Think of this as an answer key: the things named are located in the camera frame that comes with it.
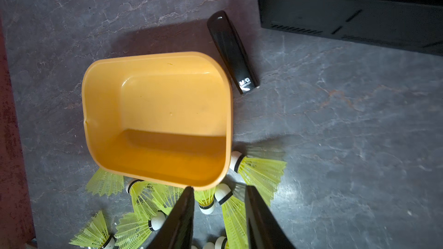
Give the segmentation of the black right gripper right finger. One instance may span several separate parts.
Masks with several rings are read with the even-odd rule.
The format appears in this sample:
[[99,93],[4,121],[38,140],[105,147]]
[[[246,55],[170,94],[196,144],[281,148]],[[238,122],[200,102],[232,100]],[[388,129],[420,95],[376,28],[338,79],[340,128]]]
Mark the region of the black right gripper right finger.
[[246,187],[245,207],[250,249],[295,249],[254,186]]

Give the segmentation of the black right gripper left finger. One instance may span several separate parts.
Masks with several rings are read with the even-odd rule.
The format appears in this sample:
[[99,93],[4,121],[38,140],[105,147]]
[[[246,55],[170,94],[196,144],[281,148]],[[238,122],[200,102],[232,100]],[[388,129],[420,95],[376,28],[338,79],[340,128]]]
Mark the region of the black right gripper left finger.
[[193,242],[195,196],[186,187],[148,249],[190,249]]

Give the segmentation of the yellow shuttlecock two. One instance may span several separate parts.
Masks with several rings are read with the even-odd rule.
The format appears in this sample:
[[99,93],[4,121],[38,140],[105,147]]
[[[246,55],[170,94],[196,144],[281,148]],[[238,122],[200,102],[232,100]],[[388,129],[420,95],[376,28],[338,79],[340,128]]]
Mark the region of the yellow shuttlecock two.
[[248,249],[245,203],[234,196],[227,184],[216,186],[215,199],[222,208],[223,221],[230,249]]

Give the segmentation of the yellow shuttlecock one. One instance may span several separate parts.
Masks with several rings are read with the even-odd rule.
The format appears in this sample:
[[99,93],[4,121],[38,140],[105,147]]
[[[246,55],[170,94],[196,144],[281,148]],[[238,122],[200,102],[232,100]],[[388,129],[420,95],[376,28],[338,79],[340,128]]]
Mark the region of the yellow shuttlecock one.
[[239,151],[231,153],[230,169],[249,186],[255,186],[264,202],[271,206],[287,163],[281,160],[249,157]]

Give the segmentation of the yellow shuttlecock six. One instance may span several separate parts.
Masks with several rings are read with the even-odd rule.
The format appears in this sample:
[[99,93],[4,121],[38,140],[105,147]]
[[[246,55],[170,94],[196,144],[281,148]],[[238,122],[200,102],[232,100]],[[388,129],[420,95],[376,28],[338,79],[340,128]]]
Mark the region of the yellow shuttlecock six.
[[124,189],[124,177],[99,168],[86,185],[86,191],[93,195],[111,196]]

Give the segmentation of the yellow plastic storage box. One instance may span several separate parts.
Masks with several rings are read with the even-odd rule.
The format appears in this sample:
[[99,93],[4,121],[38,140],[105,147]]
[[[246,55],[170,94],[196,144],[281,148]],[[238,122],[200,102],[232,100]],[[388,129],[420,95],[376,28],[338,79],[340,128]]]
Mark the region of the yellow plastic storage box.
[[94,62],[82,81],[85,138],[115,174],[207,190],[230,165],[233,91],[218,62],[199,52]]

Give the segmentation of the yellow shuttlecock four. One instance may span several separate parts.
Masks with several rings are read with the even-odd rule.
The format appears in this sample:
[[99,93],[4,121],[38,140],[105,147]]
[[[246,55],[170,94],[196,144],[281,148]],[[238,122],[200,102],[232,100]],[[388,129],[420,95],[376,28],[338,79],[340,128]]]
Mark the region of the yellow shuttlecock four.
[[167,216],[173,210],[184,189],[180,187],[168,186],[165,184],[154,183],[152,185],[152,197],[154,203]]

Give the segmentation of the yellow shuttlecock three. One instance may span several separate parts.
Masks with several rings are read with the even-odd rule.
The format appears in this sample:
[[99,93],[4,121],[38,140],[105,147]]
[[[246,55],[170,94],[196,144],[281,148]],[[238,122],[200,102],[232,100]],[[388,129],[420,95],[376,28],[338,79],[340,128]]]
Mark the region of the yellow shuttlecock three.
[[199,209],[205,215],[213,213],[215,209],[215,190],[216,188],[213,187],[208,190],[194,191],[195,200],[198,203]]

